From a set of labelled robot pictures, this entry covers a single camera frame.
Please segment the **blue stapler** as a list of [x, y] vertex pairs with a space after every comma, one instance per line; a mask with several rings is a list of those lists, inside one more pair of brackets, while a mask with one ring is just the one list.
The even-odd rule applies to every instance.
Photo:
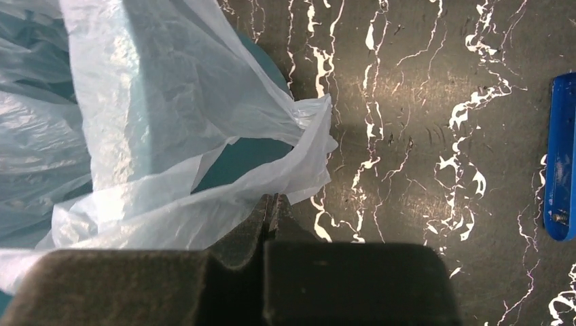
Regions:
[[575, 73], [552, 81], [543, 220], [556, 241], [575, 238]]

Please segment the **light blue plastic bag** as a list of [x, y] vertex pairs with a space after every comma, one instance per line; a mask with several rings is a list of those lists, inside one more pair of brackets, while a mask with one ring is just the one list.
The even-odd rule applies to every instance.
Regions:
[[297, 101], [216, 1], [1, 2], [1, 290], [63, 249], [199, 250], [330, 176]]

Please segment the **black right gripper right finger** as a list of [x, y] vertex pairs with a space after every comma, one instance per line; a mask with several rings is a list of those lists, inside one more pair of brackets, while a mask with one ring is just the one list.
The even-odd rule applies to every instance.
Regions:
[[447, 268], [430, 247], [319, 242], [277, 195], [263, 248], [267, 325], [462, 325]]

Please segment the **teal plastic trash bin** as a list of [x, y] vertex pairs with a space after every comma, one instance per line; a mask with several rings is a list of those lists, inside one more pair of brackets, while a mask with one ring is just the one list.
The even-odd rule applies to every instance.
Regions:
[[62, 45], [3, 41], [1, 72], [1, 289], [10, 293], [35, 250], [92, 237], [89, 214], [144, 210], [129, 189], [196, 156], [213, 164], [154, 181], [173, 201], [225, 185], [282, 158], [274, 140], [287, 114], [266, 94], [274, 82], [289, 96], [276, 65], [229, 29], [229, 49], [197, 26], [71, 32]]

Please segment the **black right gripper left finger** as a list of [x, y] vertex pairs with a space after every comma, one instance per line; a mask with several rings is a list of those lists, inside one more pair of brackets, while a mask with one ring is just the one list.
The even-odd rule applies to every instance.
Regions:
[[274, 198], [201, 251], [66, 250], [25, 276], [2, 325], [261, 325]]

